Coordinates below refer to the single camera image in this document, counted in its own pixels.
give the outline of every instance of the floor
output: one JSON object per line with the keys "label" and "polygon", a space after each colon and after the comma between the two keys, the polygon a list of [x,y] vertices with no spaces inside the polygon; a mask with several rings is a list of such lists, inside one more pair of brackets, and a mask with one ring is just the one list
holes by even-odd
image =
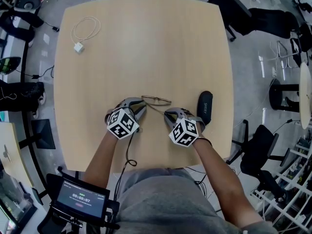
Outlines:
{"label": "floor", "polygon": [[[50,24],[60,26],[64,10],[67,7],[87,1],[89,0],[48,0],[40,9],[39,16]],[[263,9],[286,10],[282,4],[270,0],[241,1],[248,8],[257,7]],[[276,54],[274,54],[273,51],[276,52],[277,40],[281,40],[286,45],[288,41],[264,32],[252,32],[247,36],[241,36],[237,33],[236,36],[237,39],[234,42],[229,41],[234,79],[233,139],[242,140],[244,126],[239,123],[246,118],[250,124],[250,135],[254,133],[256,128],[263,123],[263,112],[265,112],[264,125],[272,132],[288,119],[299,119],[298,113],[274,111],[270,107],[268,99],[268,89],[270,82],[273,79],[272,70],[275,69],[275,60],[270,61],[267,59],[273,59],[276,57]],[[34,45],[29,49],[27,56],[26,72],[28,74],[42,75],[47,68],[53,66],[57,40],[58,34],[53,32],[48,25],[44,24],[41,28],[36,29]],[[259,56],[264,59],[263,68],[259,61]],[[287,83],[299,82],[299,69],[287,69],[285,70],[285,73],[283,73],[280,65],[280,63],[277,64],[276,78],[282,83],[284,80]],[[45,175],[47,173],[55,173],[55,169],[59,165],[65,168],[65,164],[55,122],[53,79],[50,76],[50,72],[47,72],[44,77],[40,78],[40,80],[45,83],[47,102],[40,107],[39,118],[50,119],[53,137],[57,147],[56,150],[35,150],[42,172]],[[290,99],[298,101],[298,97],[295,93],[288,94],[288,96]],[[294,125],[293,123],[286,124],[278,131],[280,136],[273,154],[284,155],[287,148],[294,148],[298,137],[306,134],[306,132],[307,131],[303,131],[300,126]],[[232,145],[231,153],[233,154],[235,151],[237,151],[237,146]],[[292,158],[293,156],[289,158],[287,163],[291,162]],[[233,169],[236,170],[244,191],[248,195],[258,185],[258,180],[240,173],[240,161],[241,159],[239,158],[233,163]],[[193,168],[204,171],[201,165],[194,166]],[[263,169],[274,174],[274,172],[280,171],[283,168],[279,167],[277,161],[269,160]],[[203,174],[199,174],[192,170],[189,171],[195,180],[201,180],[203,178]],[[112,174],[110,176],[108,184],[109,190],[112,191],[115,188],[118,176],[119,174]],[[208,180],[205,179],[204,182],[208,189],[209,201],[215,209],[218,210],[219,204],[217,198],[215,194],[213,194]]]}

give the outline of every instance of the charging cable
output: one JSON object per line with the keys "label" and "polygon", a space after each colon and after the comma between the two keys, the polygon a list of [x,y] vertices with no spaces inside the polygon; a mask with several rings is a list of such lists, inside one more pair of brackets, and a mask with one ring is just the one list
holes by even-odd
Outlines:
{"label": "charging cable", "polygon": [[[82,23],[83,21],[86,21],[86,20],[92,20],[94,22],[94,28],[92,30],[92,32],[85,38],[81,38],[81,37],[78,37],[77,34],[76,34],[76,28],[77,26]],[[85,17],[83,19],[81,19],[78,23],[76,23],[73,28],[72,28],[72,32],[71,32],[71,39],[72,39],[72,42],[74,43],[74,50],[80,54],[83,50],[84,50],[84,47],[83,45],[81,44],[83,41],[85,40],[88,40],[88,39],[91,39],[93,37],[95,37],[99,31],[101,29],[101,22],[95,18],[95,17],[92,17],[92,16],[89,16],[89,17]],[[75,42],[74,39],[73,39],[73,33],[74,33],[74,37],[77,38],[78,40],[80,40],[79,42]]]}

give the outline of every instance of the eyeglasses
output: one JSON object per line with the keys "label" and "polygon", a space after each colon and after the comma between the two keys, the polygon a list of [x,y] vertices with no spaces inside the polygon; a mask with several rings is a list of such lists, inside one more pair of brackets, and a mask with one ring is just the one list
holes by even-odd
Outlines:
{"label": "eyeglasses", "polygon": [[163,98],[153,97],[153,96],[141,96],[142,100],[144,100],[147,104],[153,106],[169,106],[171,105],[171,101]]}

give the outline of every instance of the wooden table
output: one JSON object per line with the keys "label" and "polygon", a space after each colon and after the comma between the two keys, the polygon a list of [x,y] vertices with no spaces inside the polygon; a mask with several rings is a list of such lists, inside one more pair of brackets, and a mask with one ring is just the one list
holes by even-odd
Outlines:
{"label": "wooden table", "polygon": [[[83,42],[85,50],[78,55],[71,30],[87,16],[99,19],[102,27]],[[93,27],[84,21],[77,35],[87,36]],[[54,99],[67,169],[85,171],[106,132],[106,111],[141,95],[169,99],[172,107],[196,114],[200,93],[212,92],[212,121],[204,136],[221,157],[230,155],[233,78],[218,6],[196,0],[97,0],[66,9],[60,28]],[[129,150],[136,168],[200,163],[192,148],[171,142],[158,112],[147,108],[139,123],[143,132]],[[118,142],[112,172],[121,171],[128,141]]]}
{"label": "wooden table", "polygon": [[0,122],[0,159],[8,175],[24,185],[33,187],[33,182],[21,158],[20,145],[13,123]]}
{"label": "wooden table", "polygon": [[[299,92],[299,108],[281,106],[283,91]],[[303,129],[309,125],[312,112],[312,79],[308,66],[305,62],[300,65],[300,83],[281,85],[274,79],[269,91],[270,104],[275,110],[284,110],[300,113],[300,122]]]}

